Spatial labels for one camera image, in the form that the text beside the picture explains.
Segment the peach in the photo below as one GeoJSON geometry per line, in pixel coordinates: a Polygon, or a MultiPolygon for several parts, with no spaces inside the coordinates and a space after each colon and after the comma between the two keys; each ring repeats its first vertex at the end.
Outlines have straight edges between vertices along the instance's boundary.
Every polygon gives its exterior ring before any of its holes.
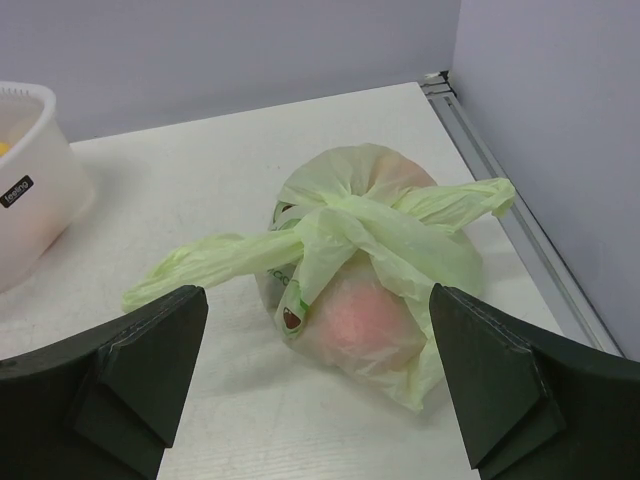
{"type": "Polygon", "coordinates": [[[400,370],[426,344],[405,301],[383,287],[366,255],[339,269],[306,320],[296,349],[351,375],[400,370]]]}

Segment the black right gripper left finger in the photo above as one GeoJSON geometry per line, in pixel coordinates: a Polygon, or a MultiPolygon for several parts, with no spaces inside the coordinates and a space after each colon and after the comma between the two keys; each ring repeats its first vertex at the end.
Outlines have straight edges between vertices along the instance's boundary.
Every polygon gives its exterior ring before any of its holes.
{"type": "Polygon", "coordinates": [[[173,446],[208,316],[182,286],[1,362],[4,479],[154,479],[173,446]]]}

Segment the light green plastic bag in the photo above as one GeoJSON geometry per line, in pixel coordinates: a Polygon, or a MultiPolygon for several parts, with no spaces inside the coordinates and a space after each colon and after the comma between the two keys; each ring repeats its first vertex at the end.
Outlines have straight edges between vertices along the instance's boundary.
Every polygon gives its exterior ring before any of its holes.
{"type": "Polygon", "coordinates": [[[327,150],[285,181],[265,233],[214,234],[177,248],[123,295],[122,308],[131,312],[182,285],[211,288],[253,275],[283,341],[305,355],[294,342],[311,305],[347,261],[366,255],[383,287],[405,301],[426,344],[406,367],[379,375],[326,366],[418,412],[443,376],[432,289],[440,284],[478,295],[484,286],[482,258],[465,230],[493,215],[495,192],[472,183],[441,186],[381,145],[327,150]]]}

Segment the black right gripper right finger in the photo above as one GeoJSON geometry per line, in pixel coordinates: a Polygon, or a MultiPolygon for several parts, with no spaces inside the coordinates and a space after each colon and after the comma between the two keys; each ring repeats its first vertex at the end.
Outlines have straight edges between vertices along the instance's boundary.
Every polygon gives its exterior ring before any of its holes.
{"type": "Polygon", "coordinates": [[[483,479],[636,479],[639,365],[456,288],[429,302],[471,467],[483,479]]]}

